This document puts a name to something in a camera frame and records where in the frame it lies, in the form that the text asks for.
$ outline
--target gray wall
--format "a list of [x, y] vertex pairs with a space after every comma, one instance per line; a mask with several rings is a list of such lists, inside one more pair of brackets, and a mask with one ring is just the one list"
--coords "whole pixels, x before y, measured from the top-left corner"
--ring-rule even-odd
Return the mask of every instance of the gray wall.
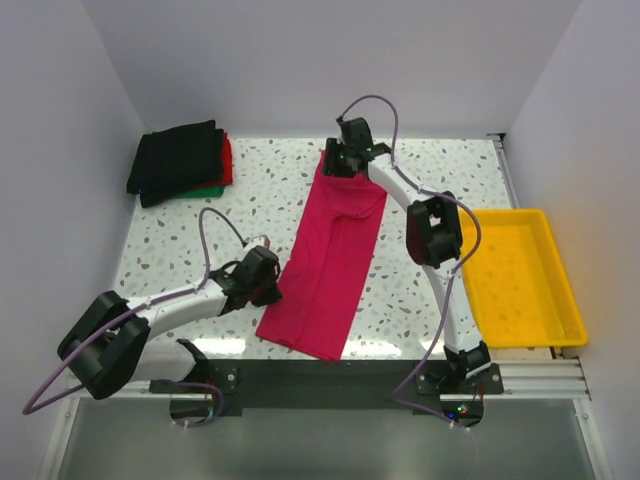
[[580, 0], [83, 2], [150, 129], [321, 134], [374, 92], [405, 136], [477, 136], [515, 120]]
[[20, 410], [108, 288], [142, 123], [75, 0], [0, 2], [0, 476], [33, 478], [57, 407]]
[[640, 471], [640, 3], [584, 0], [507, 136], [544, 208], [591, 336], [581, 353], [620, 479]]

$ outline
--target yellow bin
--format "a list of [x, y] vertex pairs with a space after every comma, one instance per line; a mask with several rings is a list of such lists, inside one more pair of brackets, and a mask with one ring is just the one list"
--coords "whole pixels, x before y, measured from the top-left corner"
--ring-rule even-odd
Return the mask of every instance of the yellow bin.
[[[471, 309], [490, 348], [585, 345], [587, 332], [542, 210], [475, 210], [482, 243], [463, 266]], [[476, 241], [460, 211], [466, 254]]]

